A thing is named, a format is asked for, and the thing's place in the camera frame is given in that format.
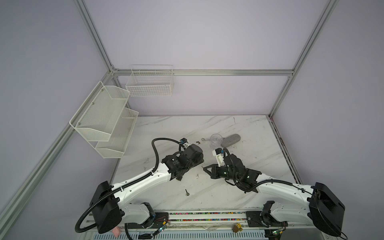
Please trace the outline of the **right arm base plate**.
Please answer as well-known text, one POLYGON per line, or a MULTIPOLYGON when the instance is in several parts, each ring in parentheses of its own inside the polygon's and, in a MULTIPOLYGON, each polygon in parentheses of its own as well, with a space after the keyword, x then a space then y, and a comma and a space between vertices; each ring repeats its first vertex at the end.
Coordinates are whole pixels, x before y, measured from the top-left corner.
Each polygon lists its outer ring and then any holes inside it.
POLYGON ((248 211, 246 212, 246 219, 250 228, 256 227, 287 227, 288 222, 279 222, 272 217, 271 214, 263 213, 262 211, 248 211))

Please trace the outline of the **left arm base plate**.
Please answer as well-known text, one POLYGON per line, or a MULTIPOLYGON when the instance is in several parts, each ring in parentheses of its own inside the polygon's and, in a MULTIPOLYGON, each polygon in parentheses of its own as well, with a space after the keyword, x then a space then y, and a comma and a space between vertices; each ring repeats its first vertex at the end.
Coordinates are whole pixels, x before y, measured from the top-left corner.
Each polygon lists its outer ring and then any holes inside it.
POLYGON ((166 212, 157 212, 155 216, 150 216, 144 223, 136 224, 130 223, 128 224, 129 229, 158 229, 162 226, 164 221, 168 221, 169 213, 166 212))

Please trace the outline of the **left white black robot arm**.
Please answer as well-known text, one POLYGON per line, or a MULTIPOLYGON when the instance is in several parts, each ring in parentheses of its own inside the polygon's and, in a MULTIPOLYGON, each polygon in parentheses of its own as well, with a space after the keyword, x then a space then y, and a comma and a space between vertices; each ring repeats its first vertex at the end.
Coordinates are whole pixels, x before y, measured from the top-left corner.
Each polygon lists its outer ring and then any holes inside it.
POLYGON ((155 151, 156 164, 138 178, 109 185, 99 184, 91 200, 94 227, 99 234, 112 231, 124 223, 146 229, 156 221, 157 214, 148 202, 133 204, 140 194, 173 179, 181 181, 184 174, 204 161, 203 150, 195 144, 180 143, 180 150, 160 159, 155 151))

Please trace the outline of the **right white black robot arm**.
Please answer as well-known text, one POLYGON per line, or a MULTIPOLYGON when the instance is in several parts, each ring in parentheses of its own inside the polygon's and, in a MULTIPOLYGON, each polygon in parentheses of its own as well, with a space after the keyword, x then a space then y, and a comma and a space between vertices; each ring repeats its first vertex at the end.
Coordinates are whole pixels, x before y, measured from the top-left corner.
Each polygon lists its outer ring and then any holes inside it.
POLYGON ((234 154, 218 154, 216 158, 217 164, 203 168, 211 179, 224 179, 245 194, 268 194, 290 202, 286 207, 279 207, 273 200, 264 204, 260 221, 266 228, 273 223, 303 223, 327 235, 348 239, 342 231, 346 207, 325 184, 311 186, 279 180, 245 167, 234 154))

